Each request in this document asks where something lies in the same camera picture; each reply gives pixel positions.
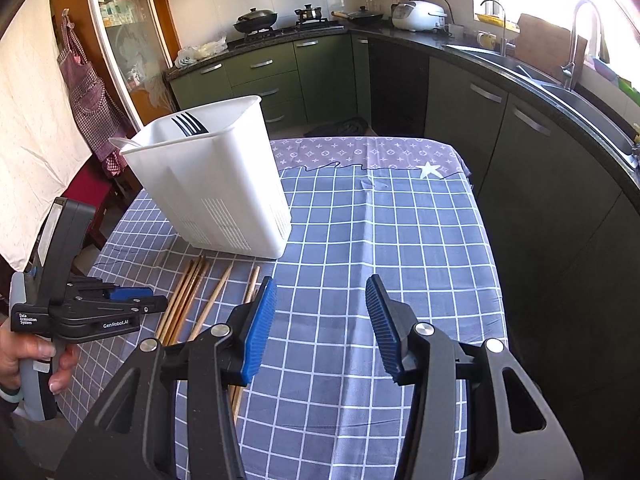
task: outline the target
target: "human hand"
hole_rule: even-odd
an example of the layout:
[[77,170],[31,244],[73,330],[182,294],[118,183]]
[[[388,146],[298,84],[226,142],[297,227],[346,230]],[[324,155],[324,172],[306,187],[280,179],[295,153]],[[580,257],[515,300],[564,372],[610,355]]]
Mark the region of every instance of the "human hand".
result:
[[[10,320],[0,326],[0,384],[9,390],[20,388],[20,359],[49,359],[56,354],[52,342],[34,334],[11,332]],[[78,364],[78,345],[67,344],[60,356],[58,370],[49,378],[49,389],[54,395],[71,384],[71,373]]]

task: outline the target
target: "wooden cutting board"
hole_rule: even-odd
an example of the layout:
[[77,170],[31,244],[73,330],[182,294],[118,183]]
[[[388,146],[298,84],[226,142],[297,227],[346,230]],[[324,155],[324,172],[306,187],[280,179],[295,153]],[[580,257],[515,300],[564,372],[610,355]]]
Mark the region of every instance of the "wooden cutting board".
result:
[[[529,14],[520,15],[518,26],[520,34],[514,57],[562,82],[560,67],[569,62],[571,31]],[[574,85],[582,73],[586,48],[587,40],[578,36]]]

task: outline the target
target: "apron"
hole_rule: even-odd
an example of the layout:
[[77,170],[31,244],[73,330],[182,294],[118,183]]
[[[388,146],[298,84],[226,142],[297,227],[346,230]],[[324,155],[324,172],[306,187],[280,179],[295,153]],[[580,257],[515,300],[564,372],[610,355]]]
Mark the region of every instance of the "apron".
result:
[[69,90],[69,104],[78,130],[102,164],[107,176],[116,176],[127,167],[110,137],[127,137],[129,120],[104,88],[104,81],[86,58],[68,16],[62,17],[64,49],[58,56],[60,72]]

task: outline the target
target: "white curtain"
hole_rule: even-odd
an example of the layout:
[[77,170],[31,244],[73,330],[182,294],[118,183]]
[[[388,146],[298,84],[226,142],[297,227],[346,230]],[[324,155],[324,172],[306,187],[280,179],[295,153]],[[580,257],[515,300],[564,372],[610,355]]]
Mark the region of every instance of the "white curtain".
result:
[[0,254],[16,270],[91,155],[57,56],[49,0],[26,0],[0,40]]

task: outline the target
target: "blue checkered tablecloth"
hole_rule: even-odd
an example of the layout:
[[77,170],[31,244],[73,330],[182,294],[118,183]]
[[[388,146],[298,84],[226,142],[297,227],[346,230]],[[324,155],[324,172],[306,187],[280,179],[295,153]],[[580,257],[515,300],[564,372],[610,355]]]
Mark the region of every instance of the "blue checkered tablecloth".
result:
[[[402,142],[410,146],[412,140]],[[280,175],[292,215],[283,257],[274,262],[205,251],[212,269],[181,340],[228,263],[234,261],[234,271],[209,325],[224,321],[241,303],[257,262],[260,278],[271,275],[278,283],[278,306],[238,420],[248,478],[392,479],[412,391],[396,386],[383,369],[364,301],[366,279],[380,274],[392,298],[451,338],[506,341],[494,260],[469,182],[461,172],[440,178],[422,169],[336,165],[288,168]],[[143,191],[92,275],[169,295],[188,260],[201,252],[175,233]],[[82,345],[73,385],[60,402],[74,427],[135,345],[153,335],[158,319],[147,316],[139,333]],[[465,457],[462,383],[457,406],[454,478],[462,476]],[[180,478],[189,477],[185,421],[181,383]]]

